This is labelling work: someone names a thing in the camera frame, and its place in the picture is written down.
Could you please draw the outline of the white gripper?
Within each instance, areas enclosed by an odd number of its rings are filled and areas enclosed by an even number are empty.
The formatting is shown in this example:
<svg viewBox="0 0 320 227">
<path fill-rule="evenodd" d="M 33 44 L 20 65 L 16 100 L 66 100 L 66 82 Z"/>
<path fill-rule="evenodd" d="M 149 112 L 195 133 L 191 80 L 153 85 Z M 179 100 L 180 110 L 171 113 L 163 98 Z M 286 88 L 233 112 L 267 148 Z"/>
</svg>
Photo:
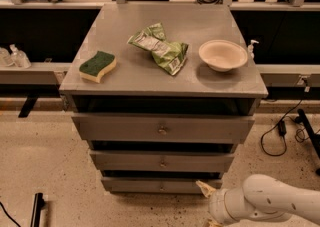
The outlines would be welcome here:
<svg viewBox="0 0 320 227">
<path fill-rule="evenodd" d="M 207 183 L 200 180 L 196 185 L 201 189 L 202 194 L 209 199 L 209 213 L 215 220 L 207 220 L 206 227 L 223 227 L 236 223 L 231 214 L 231 198 L 235 194 L 234 189 L 216 190 Z"/>
</svg>

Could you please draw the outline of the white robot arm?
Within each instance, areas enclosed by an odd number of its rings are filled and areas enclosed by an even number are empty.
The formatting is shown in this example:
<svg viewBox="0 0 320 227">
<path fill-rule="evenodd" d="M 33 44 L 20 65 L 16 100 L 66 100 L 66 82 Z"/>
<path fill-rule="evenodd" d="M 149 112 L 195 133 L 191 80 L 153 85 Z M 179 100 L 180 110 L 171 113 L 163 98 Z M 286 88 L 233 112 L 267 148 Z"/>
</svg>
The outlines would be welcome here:
<svg viewBox="0 0 320 227">
<path fill-rule="evenodd" d="M 200 180 L 196 185 L 209 202 L 209 227 L 241 220 L 284 222 L 297 215 L 320 224 L 320 192 L 290 186 L 273 177 L 254 174 L 232 189 L 216 189 Z"/>
</svg>

